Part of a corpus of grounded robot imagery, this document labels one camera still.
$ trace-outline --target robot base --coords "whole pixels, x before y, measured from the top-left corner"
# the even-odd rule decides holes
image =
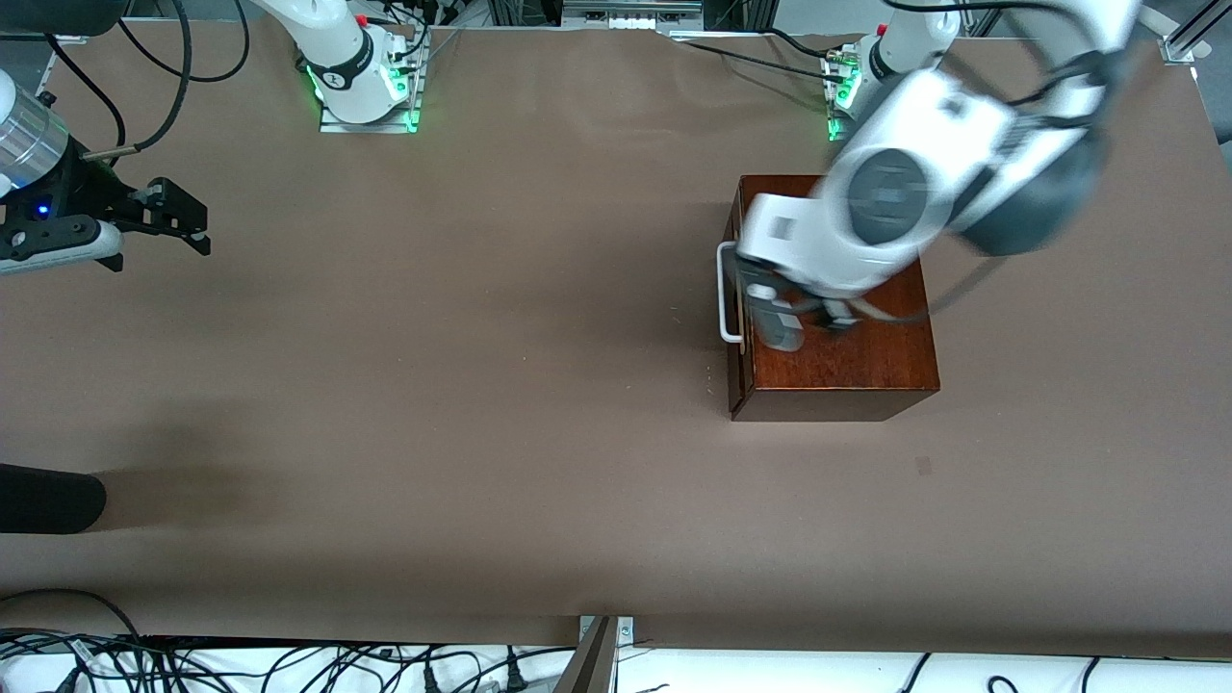
[[[402,36],[394,35],[398,41],[405,42]],[[366,123],[346,122],[335,116],[326,106],[320,109],[320,132],[342,133],[381,133],[381,134],[405,134],[419,131],[419,112],[424,105],[424,86],[428,81],[428,57],[430,54],[431,33],[424,37],[424,43],[413,53],[389,65],[391,81],[399,91],[407,92],[407,99],[394,105],[384,116]],[[320,94],[317,100],[322,101]]]

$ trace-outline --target white handle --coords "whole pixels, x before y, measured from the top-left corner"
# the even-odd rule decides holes
[[[718,250],[715,252],[715,281],[718,285],[718,335],[728,344],[744,344],[743,337],[732,334],[727,329],[727,296],[723,291],[723,250],[734,247],[734,240],[724,240],[718,244]]]

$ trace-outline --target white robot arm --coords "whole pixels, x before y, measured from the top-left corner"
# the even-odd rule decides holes
[[[339,121],[367,123],[409,99],[403,36],[352,16],[346,0],[254,0],[277,17],[308,62],[325,109]],[[33,15],[4,20],[18,28],[101,33],[123,4],[100,2],[59,16],[31,5]],[[78,15],[94,14],[80,17]],[[85,260],[123,268],[123,233],[172,236],[209,253],[206,206],[168,179],[144,189],[124,185],[105,163],[136,152],[87,152],[48,104],[0,70],[0,275]]]
[[[357,20],[346,0],[253,1],[296,41],[322,101],[339,120],[372,122],[408,99],[405,37]]]
[[[859,65],[881,67],[876,79],[860,81],[854,99],[846,94],[846,106],[838,104],[859,120],[829,175],[807,199],[759,195],[731,258],[769,345],[800,348],[795,316],[809,314],[832,329],[854,324],[853,307],[892,319],[861,296],[942,232],[987,255],[1024,253],[1089,197],[1104,164],[1099,125],[1122,79],[1138,0],[1011,5],[1008,20],[1039,38],[1048,70],[1044,88],[1019,104],[967,91],[931,69],[955,21],[936,17],[954,5],[922,2],[920,15],[896,14],[894,21],[909,18],[913,26],[919,16],[933,17],[914,52],[897,38],[897,48],[887,49],[885,42],[899,36],[893,23],[880,49],[876,37],[861,41]],[[922,68],[893,74],[887,54]]]

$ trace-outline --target tabletop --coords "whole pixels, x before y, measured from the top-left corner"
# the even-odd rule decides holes
[[[196,23],[195,72],[238,33]],[[174,78],[116,32],[70,51],[156,127]],[[1014,42],[955,54],[1031,88]],[[113,501],[0,538],[0,587],[164,634],[567,641],[604,612],[663,644],[1226,654],[1232,186],[1190,73],[1137,55],[1089,207],[935,317],[939,395],[739,424],[713,249],[742,174],[824,171],[814,81],[650,32],[467,31],[418,133],[320,134],[255,22],[245,69],[117,165],[205,201],[213,255],[131,238],[120,275],[0,284],[0,459]],[[111,144],[70,74],[49,89]],[[977,261],[938,243],[930,291]]]

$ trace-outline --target wooden board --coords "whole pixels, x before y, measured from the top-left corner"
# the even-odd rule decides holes
[[[743,176],[728,234],[739,237],[744,210],[758,194],[803,197],[817,180],[809,175]],[[891,314],[926,311],[919,261],[870,291],[867,298]],[[742,333],[753,335],[727,348],[728,403],[734,420],[886,420],[941,388],[928,319],[910,326],[864,321],[843,334],[806,319],[803,346],[780,351],[756,339],[742,301],[734,292],[729,295],[729,324],[742,324]]]

